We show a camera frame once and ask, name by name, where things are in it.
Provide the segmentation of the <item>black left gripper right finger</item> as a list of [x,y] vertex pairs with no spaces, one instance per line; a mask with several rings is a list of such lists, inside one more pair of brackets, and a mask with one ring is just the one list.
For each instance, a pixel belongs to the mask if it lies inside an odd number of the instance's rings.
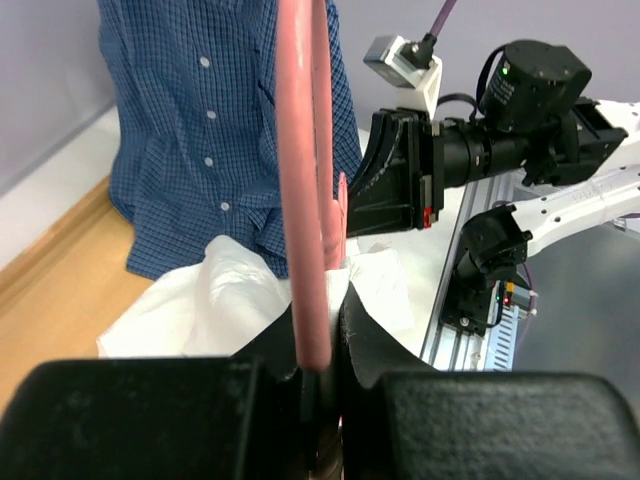
[[340,314],[349,479],[635,479],[639,428],[607,381],[566,373],[440,372],[366,312]]

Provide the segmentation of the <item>pink wire hanger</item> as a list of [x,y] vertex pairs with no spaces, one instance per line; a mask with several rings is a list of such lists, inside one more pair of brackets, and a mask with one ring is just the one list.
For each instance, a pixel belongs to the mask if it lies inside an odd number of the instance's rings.
[[333,171],[328,19],[322,1],[281,1],[276,34],[277,149],[299,366],[331,362],[328,270],[346,249],[347,185]]

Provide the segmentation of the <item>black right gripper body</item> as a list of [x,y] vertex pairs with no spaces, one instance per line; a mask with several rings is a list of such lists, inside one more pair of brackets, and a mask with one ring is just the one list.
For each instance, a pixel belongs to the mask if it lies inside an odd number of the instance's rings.
[[414,227],[429,228],[444,208],[444,191],[516,170],[525,159],[525,137],[484,121],[426,122],[411,140]]

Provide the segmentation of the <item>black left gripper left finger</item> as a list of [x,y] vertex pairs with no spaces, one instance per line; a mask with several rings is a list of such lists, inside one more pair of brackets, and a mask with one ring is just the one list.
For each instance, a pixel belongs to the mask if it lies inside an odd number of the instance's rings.
[[295,303],[229,357],[57,360],[1,420],[5,479],[305,479],[320,318]]

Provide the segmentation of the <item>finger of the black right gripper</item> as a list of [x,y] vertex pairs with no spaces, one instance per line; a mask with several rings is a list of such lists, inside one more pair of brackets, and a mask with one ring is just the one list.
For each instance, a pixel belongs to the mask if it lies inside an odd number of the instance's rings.
[[419,160],[423,119],[405,109],[381,109],[372,116],[363,162],[348,190],[349,237],[424,227]]

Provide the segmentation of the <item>white shirt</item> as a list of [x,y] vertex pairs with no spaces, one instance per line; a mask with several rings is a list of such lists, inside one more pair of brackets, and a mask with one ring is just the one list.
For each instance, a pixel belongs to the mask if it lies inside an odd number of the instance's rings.
[[[414,326],[405,271],[396,251],[346,243],[346,258],[326,276],[336,314],[353,285],[366,312],[386,331]],[[265,261],[227,236],[214,239],[203,262],[165,273],[97,340],[101,358],[226,356],[285,312],[290,285]]]

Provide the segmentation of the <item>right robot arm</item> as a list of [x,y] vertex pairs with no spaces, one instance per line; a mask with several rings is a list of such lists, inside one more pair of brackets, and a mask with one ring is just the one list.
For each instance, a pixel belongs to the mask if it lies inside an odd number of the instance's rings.
[[[567,47],[516,40],[487,58],[468,119],[435,119],[446,102],[436,39],[380,37],[365,63],[398,92],[398,104],[372,118],[363,163],[349,190],[349,236],[425,229],[444,193],[523,170],[526,186],[568,187],[613,161],[634,157],[633,107],[583,96],[591,70]],[[494,207],[469,219],[454,250],[440,320],[470,333],[497,326],[517,269],[577,229],[577,214],[541,207]]]

